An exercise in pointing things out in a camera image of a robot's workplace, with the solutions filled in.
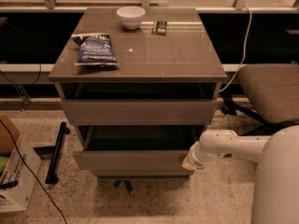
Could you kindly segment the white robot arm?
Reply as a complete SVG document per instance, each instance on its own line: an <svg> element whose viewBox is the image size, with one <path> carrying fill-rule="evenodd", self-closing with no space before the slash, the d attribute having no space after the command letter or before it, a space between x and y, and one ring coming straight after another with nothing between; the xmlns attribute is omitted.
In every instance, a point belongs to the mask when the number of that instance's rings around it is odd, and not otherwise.
<svg viewBox="0 0 299 224"><path fill-rule="evenodd" d="M299 224L299 126L271 135L207 130L182 167L194 171L226 154L258 163L250 224Z"/></svg>

